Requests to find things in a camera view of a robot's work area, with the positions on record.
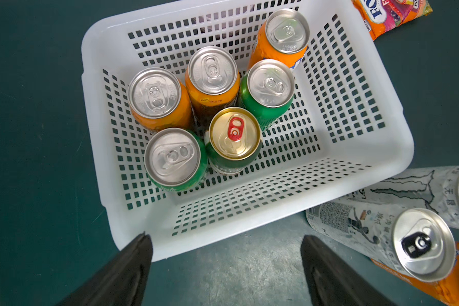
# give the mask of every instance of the white plastic basket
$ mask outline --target white plastic basket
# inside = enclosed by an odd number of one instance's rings
[[[221,46],[247,66],[258,28],[280,8],[311,29],[294,71],[295,101],[243,174],[210,170],[203,186],[166,193],[146,176],[151,135],[131,116],[127,87],[146,67],[182,82],[192,53]],[[402,106],[350,0],[183,0],[103,19],[82,42],[88,126],[110,230],[118,248],[150,234],[164,259],[270,223],[403,171],[413,139]]]

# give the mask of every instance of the dark green floor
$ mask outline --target dark green floor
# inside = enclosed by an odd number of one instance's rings
[[[86,30],[156,5],[0,1],[0,305],[51,305],[117,252],[99,201],[80,76]],[[459,164],[459,1],[376,46],[415,139],[412,167]],[[146,305],[309,305],[302,214],[152,265]],[[459,240],[459,231],[454,232]],[[431,297],[328,241],[400,305]]]

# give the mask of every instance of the orange snack bag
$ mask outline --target orange snack bag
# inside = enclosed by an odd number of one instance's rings
[[[433,11],[428,0],[352,0],[352,2],[362,15],[373,40],[403,23],[426,16]]]

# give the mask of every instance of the monster energy drink can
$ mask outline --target monster energy drink can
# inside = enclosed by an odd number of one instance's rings
[[[316,231],[422,282],[441,280],[454,266],[452,233],[427,209],[339,199],[308,209],[306,218]]]
[[[241,81],[238,106],[250,111],[265,131],[291,106],[294,85],[286,65],[276,60],[260,61]]]
[[[380,204],[427,208],[459,229],[459,166],[406,169],[344,198]]]
[[[193,132],[168,128],[148,142],[144,166],[156,186],[181,192],[204,179],[208,157],[202,140]]]

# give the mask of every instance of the aluminum can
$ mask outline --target aluminum can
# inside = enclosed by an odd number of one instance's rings
[[[459,229],[459,166],[406,169],[343,198],[427,208]]]
[[[294,85],[286,65],[276,60],[260,61],[241,81],[238,106],[250,111],[265,131],[291,106]]]
[[[308,42],[306,18],[292,9],[276,10],[258,30],[247,70],[264,59],[278,60],[294,70],[304,57]]]
[[[452,233],[427,209],[342,199],[308,209],[306,218],[316,231],[422,282],[439,281],[454,266]]]
[[[387,266],[372,260],[377,266],[389,273],[397,276],[421,291],[435,297],[437,300],[449,306],[459,306],[459,242],[456,243],[456,263],[452,272],[446,278],[438,282],[424,283],[416,278],[412,278],[396,271],[392,271]]]
[[[128,102],[136,121],[152,133],[169,127],[193,127],[187,90],[166,69],[147,68],[138,73],[129,84]]]
[[[190,58],[185,85],[196,119],[207,127],[217,112],[234,106],[240,88],[238,67],[226,50],[200,48]]]
[[[153,184],[170,192],[181,192],[204,180],[208,157],[204,143],[193,132],[168,128],[148,142],[144,166]]]
[[[257,119],[247,110],[228,107],[217,113],[204,136],[211,166],[235,175],[253,162],[263,146]]]

